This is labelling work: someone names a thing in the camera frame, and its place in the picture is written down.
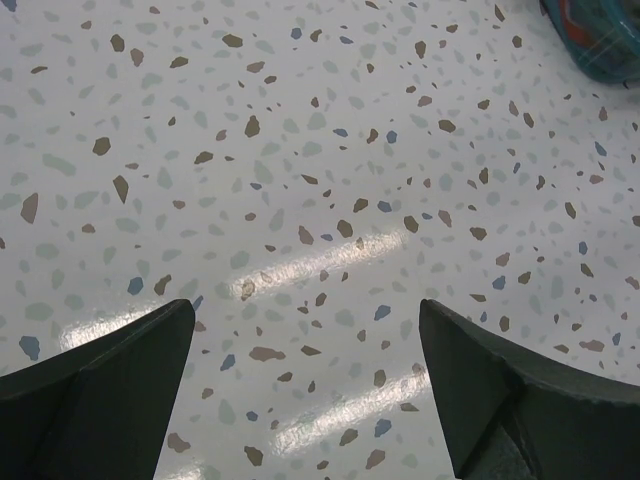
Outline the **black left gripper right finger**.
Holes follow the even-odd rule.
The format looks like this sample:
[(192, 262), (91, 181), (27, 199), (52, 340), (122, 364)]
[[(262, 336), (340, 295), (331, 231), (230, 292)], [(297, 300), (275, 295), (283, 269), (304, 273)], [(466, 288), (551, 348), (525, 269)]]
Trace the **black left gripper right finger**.
[(554, 361), (435, 300), (419, 333), (458, 479), (636, 479), (639, 389)]

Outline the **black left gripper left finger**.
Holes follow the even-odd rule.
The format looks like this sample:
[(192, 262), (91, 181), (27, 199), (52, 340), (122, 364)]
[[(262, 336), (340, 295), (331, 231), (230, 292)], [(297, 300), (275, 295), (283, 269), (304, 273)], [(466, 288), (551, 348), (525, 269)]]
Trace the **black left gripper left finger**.
[(2, 478), (153, 478), (194, 327), (174, 300), (2, 376)]

